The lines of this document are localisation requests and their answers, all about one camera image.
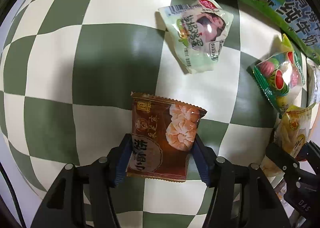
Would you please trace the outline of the yellow cracker snack bag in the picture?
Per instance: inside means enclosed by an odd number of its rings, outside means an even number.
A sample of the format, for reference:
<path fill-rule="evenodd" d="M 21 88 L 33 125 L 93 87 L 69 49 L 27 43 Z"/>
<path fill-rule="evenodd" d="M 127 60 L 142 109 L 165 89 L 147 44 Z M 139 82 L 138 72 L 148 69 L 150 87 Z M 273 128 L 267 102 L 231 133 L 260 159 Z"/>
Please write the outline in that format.
<path fill-rule="evenodd" d="M 311 123 L 312 109 L 315 105 L 316 104 L 313 103 L 307 108 L 300 108 L 295 105 L 288 107 L 288 109 L 282 115 L 280 123 L 275 129 L 273 140 L 270 143 L 276 143 L 284 151 L 295 158 L 302 149 L 302 146 L 307 142 Z M 267 163 L 267 161 L 268 159 L 265 155 L 260 165 L 264 174 L 265 164 Z M 277 175 L 266 176 L 268 178 L 271 178 L 276 177 Z"/>

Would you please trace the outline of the brown pastry snack packet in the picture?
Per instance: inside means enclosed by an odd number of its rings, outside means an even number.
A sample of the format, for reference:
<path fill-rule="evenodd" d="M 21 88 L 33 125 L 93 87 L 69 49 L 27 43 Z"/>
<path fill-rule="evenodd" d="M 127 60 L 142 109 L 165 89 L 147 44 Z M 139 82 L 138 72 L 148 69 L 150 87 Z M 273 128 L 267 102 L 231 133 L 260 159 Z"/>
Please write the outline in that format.
<path fill-rule="evenodd" d="M 132 154 L 127 175 L 185 182 L 189 154 L 206 110 L 146 93 L 133 92 L 131 97 Z"/>

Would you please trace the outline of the watermelon bubble gum bag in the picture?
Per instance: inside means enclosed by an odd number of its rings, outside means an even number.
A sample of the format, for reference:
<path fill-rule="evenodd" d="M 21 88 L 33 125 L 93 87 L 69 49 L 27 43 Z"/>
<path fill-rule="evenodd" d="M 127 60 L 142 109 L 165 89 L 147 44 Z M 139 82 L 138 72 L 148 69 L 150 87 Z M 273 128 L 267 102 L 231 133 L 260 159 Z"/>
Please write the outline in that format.
<path fill-rule="evenodd" d="M 282 35 L 279 52 L 253 67 L 253 76 L 272 106 L 282 115 L 305 84 L 301 55 Z"/>

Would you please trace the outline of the grey white snack packet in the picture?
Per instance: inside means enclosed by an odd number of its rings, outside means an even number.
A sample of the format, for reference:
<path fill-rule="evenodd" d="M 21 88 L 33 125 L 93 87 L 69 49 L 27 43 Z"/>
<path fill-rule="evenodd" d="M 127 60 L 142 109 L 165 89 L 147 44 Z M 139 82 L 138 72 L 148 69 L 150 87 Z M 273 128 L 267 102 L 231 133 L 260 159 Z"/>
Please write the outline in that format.
<path fill-rule="evenodd" d="M 320 70 L 310 58 L 306 60 L 307 68 L 307 105 L 310 106 L 313 103 L 319 103 L 320 93 Z"/>

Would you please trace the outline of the green white checkered tablecloth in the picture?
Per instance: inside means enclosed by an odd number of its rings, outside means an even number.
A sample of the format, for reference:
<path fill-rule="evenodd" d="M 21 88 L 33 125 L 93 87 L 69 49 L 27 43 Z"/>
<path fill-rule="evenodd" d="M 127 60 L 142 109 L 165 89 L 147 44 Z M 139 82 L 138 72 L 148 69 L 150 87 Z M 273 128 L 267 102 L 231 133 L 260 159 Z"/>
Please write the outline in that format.
<path fill-rule="evenodd" d="M 278 113 L 252 77 L 285 33 L 240 0 L 212 71 L 190 74 L 158 9 L 196 0 L 22 0 L 1 40 L 1 131 L 43 199 L 67 163 L 91 164 L 131 130 L 131 93 L 202 107 L 199 135 L 234 164 L 264 157 Z"/>

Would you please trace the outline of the pale green egg snack packet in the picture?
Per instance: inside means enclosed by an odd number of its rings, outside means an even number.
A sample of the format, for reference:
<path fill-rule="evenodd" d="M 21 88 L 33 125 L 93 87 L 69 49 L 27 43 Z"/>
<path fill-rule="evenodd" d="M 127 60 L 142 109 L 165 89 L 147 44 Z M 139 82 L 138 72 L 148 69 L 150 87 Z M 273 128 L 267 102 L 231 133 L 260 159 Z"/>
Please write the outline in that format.
<path fill-rule="evenodd" d="M 234 15 L 215 0 L 197 0 L 158 9 L 174 41 L 174 50 L 190 74 L 212 71 Z"/>

